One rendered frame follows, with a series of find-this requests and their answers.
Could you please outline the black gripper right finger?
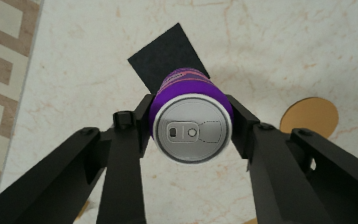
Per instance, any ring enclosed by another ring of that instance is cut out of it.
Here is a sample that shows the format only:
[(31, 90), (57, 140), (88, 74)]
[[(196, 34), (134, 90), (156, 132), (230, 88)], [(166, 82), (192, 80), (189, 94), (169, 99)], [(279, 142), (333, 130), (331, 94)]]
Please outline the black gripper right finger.
[(358, 224), (356, 156), (307, 128), (284, 133), (225, 96), (231, 141), (248, 159), (257, 224)]

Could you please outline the purple drink can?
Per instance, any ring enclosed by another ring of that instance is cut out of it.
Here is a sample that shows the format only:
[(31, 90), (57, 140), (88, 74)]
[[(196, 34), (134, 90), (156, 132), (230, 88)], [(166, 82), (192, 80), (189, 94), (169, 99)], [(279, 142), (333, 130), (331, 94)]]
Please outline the purple drink can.
[(170, 161), (199, 166), (227, 148), (234, 125), (225, 94), (202, 72), (179, 68), (163, 81), (148, 114), (150, 135)]

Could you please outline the tan round flat disc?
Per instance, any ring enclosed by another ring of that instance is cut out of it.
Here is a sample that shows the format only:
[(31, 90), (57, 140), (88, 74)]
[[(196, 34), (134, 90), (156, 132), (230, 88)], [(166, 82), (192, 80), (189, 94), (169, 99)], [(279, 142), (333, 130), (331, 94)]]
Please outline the tan round flat disc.
[(279, 130), (291, 133), (293, 128), (307, 128), (328, 138), (337, 123), (338, 111), (332, 102), (320, 97), (308, 97), (287, 108), (280, 119)]

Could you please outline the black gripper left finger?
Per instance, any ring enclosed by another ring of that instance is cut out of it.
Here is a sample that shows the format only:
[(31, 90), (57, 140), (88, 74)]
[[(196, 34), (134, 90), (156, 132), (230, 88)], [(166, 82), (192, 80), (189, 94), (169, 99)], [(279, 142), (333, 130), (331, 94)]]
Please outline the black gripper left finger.
[(96, 224), (147, 224), (140, 158), (154, 99), (113, 113), (107, 131), (84, 127), (68, 137), (0, 193), (0, 224), (73, 224), (105, 168)]

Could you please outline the black square slate coaster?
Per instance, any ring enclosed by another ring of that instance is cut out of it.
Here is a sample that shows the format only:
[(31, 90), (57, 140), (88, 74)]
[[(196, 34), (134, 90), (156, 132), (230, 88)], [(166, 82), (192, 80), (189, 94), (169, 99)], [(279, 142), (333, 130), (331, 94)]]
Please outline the black square slate coaster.
[(127, 58), (128, 63), (155, 97), (164, 79), (179, 68), (194, 68), (210, 79), (179, 23)]

